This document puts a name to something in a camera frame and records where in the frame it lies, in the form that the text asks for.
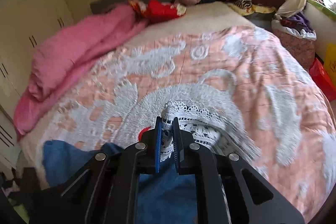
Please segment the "blue denim pants lace trim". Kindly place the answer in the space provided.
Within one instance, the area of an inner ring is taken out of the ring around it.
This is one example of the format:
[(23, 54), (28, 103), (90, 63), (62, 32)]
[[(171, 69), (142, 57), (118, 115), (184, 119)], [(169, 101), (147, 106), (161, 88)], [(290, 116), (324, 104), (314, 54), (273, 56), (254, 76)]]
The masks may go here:
[[(240, 114), (219, 115), (191, 100), (169, 100), (162, 111), (163, 143), (158, 174), (139, 177), (138, 213), (135, 223), (196, 223), (196, 187), (194, 175), (180, 176), (173, 167), (173, 118), (181, 130), (193, 134), (194, 140), (218, 155), (236, 152), (251, 163), (260, 149), (243, 130)], [(47, 141), (43, 147), (43, 166), (50, 186), (70, 179), (98, 151), (82, 151), (64, 141)]]

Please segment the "peach white patterned bedspread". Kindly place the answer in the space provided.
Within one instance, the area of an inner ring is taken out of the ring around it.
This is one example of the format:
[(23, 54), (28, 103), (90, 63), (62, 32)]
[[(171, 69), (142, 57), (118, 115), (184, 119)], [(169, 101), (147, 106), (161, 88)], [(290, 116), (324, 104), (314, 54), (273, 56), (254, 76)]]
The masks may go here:
[(169, 100), (240, 114), (260, 156), (250, 164), (311, 221), (335, 186), (335, 118), (279, 38), (222, 3), (146, 26), (100, 57), (20, 139), (43, 183), (43, 147), (125, 148)]

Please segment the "pink folded quilt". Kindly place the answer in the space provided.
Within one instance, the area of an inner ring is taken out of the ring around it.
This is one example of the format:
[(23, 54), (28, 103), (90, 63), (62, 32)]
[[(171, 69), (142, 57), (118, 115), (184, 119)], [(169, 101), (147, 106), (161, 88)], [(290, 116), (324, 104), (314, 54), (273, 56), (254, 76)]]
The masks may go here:
[(91, 15), (59, 31), (34, 54), (26, 91), (14, 112), (19, 139), (95, 62), (147, 26), (129, 5), (118, 5), (105, 14)]

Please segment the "red plastic bag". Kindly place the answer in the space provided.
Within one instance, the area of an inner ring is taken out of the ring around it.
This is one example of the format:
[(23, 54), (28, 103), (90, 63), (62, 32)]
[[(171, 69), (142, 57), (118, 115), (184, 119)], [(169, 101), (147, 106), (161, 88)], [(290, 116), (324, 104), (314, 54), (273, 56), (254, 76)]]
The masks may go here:
[(319, 59), (314, 59), (311, 67), (309, 68), (309, 74), (316, 85), (322, 90), (323, 94), (325, 94), (329, 102), (334, 101), (336, 99), (335, 86)]

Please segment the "yellow object by bed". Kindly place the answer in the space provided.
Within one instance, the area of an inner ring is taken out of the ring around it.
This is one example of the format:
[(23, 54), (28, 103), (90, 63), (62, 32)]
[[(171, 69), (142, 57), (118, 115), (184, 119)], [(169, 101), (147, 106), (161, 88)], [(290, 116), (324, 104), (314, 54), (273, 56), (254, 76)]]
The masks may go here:
[(336, 74), (336, 47), (335, 44), (327, 44), (326, 55), (324, 61), (324, 68), (327, 71), (330, 78), (335, 81)]

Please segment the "purple clothes pile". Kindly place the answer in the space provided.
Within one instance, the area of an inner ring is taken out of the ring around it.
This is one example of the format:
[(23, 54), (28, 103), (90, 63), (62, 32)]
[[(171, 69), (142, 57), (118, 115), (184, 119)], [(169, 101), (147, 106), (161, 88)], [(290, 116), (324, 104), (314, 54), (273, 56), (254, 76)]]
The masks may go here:
[(282, 26), (293, 28), (298, 32), (301, 32), (301, 30), (305, 30), (306, 32), (314, 31), (310, 26), (310, 21), (302, 12), (298, 12), (289, 18), (281, 18), (280, 23)]

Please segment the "red patterned cloth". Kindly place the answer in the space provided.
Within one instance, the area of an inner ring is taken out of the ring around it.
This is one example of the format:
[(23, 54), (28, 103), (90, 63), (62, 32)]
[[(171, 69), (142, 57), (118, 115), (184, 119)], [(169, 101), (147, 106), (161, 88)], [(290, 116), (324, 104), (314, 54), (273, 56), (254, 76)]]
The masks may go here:
[(185, 15), (187, 7), (184, 5), (150, 0), (147, 3), (141, 0), (127, 0), (128, 5), (149, 23), (156, 24), (178, 19)]

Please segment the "cream wardrobe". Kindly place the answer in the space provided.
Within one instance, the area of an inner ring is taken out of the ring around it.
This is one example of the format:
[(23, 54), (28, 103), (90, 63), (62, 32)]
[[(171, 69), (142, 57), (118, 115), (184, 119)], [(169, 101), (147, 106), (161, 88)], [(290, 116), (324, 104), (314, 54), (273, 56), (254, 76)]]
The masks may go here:
[(21, 152), (15, 107), (30, 77), (37, 47), (74, 21), (65, 0), (1, 0), (1, 163), (14, 168)]

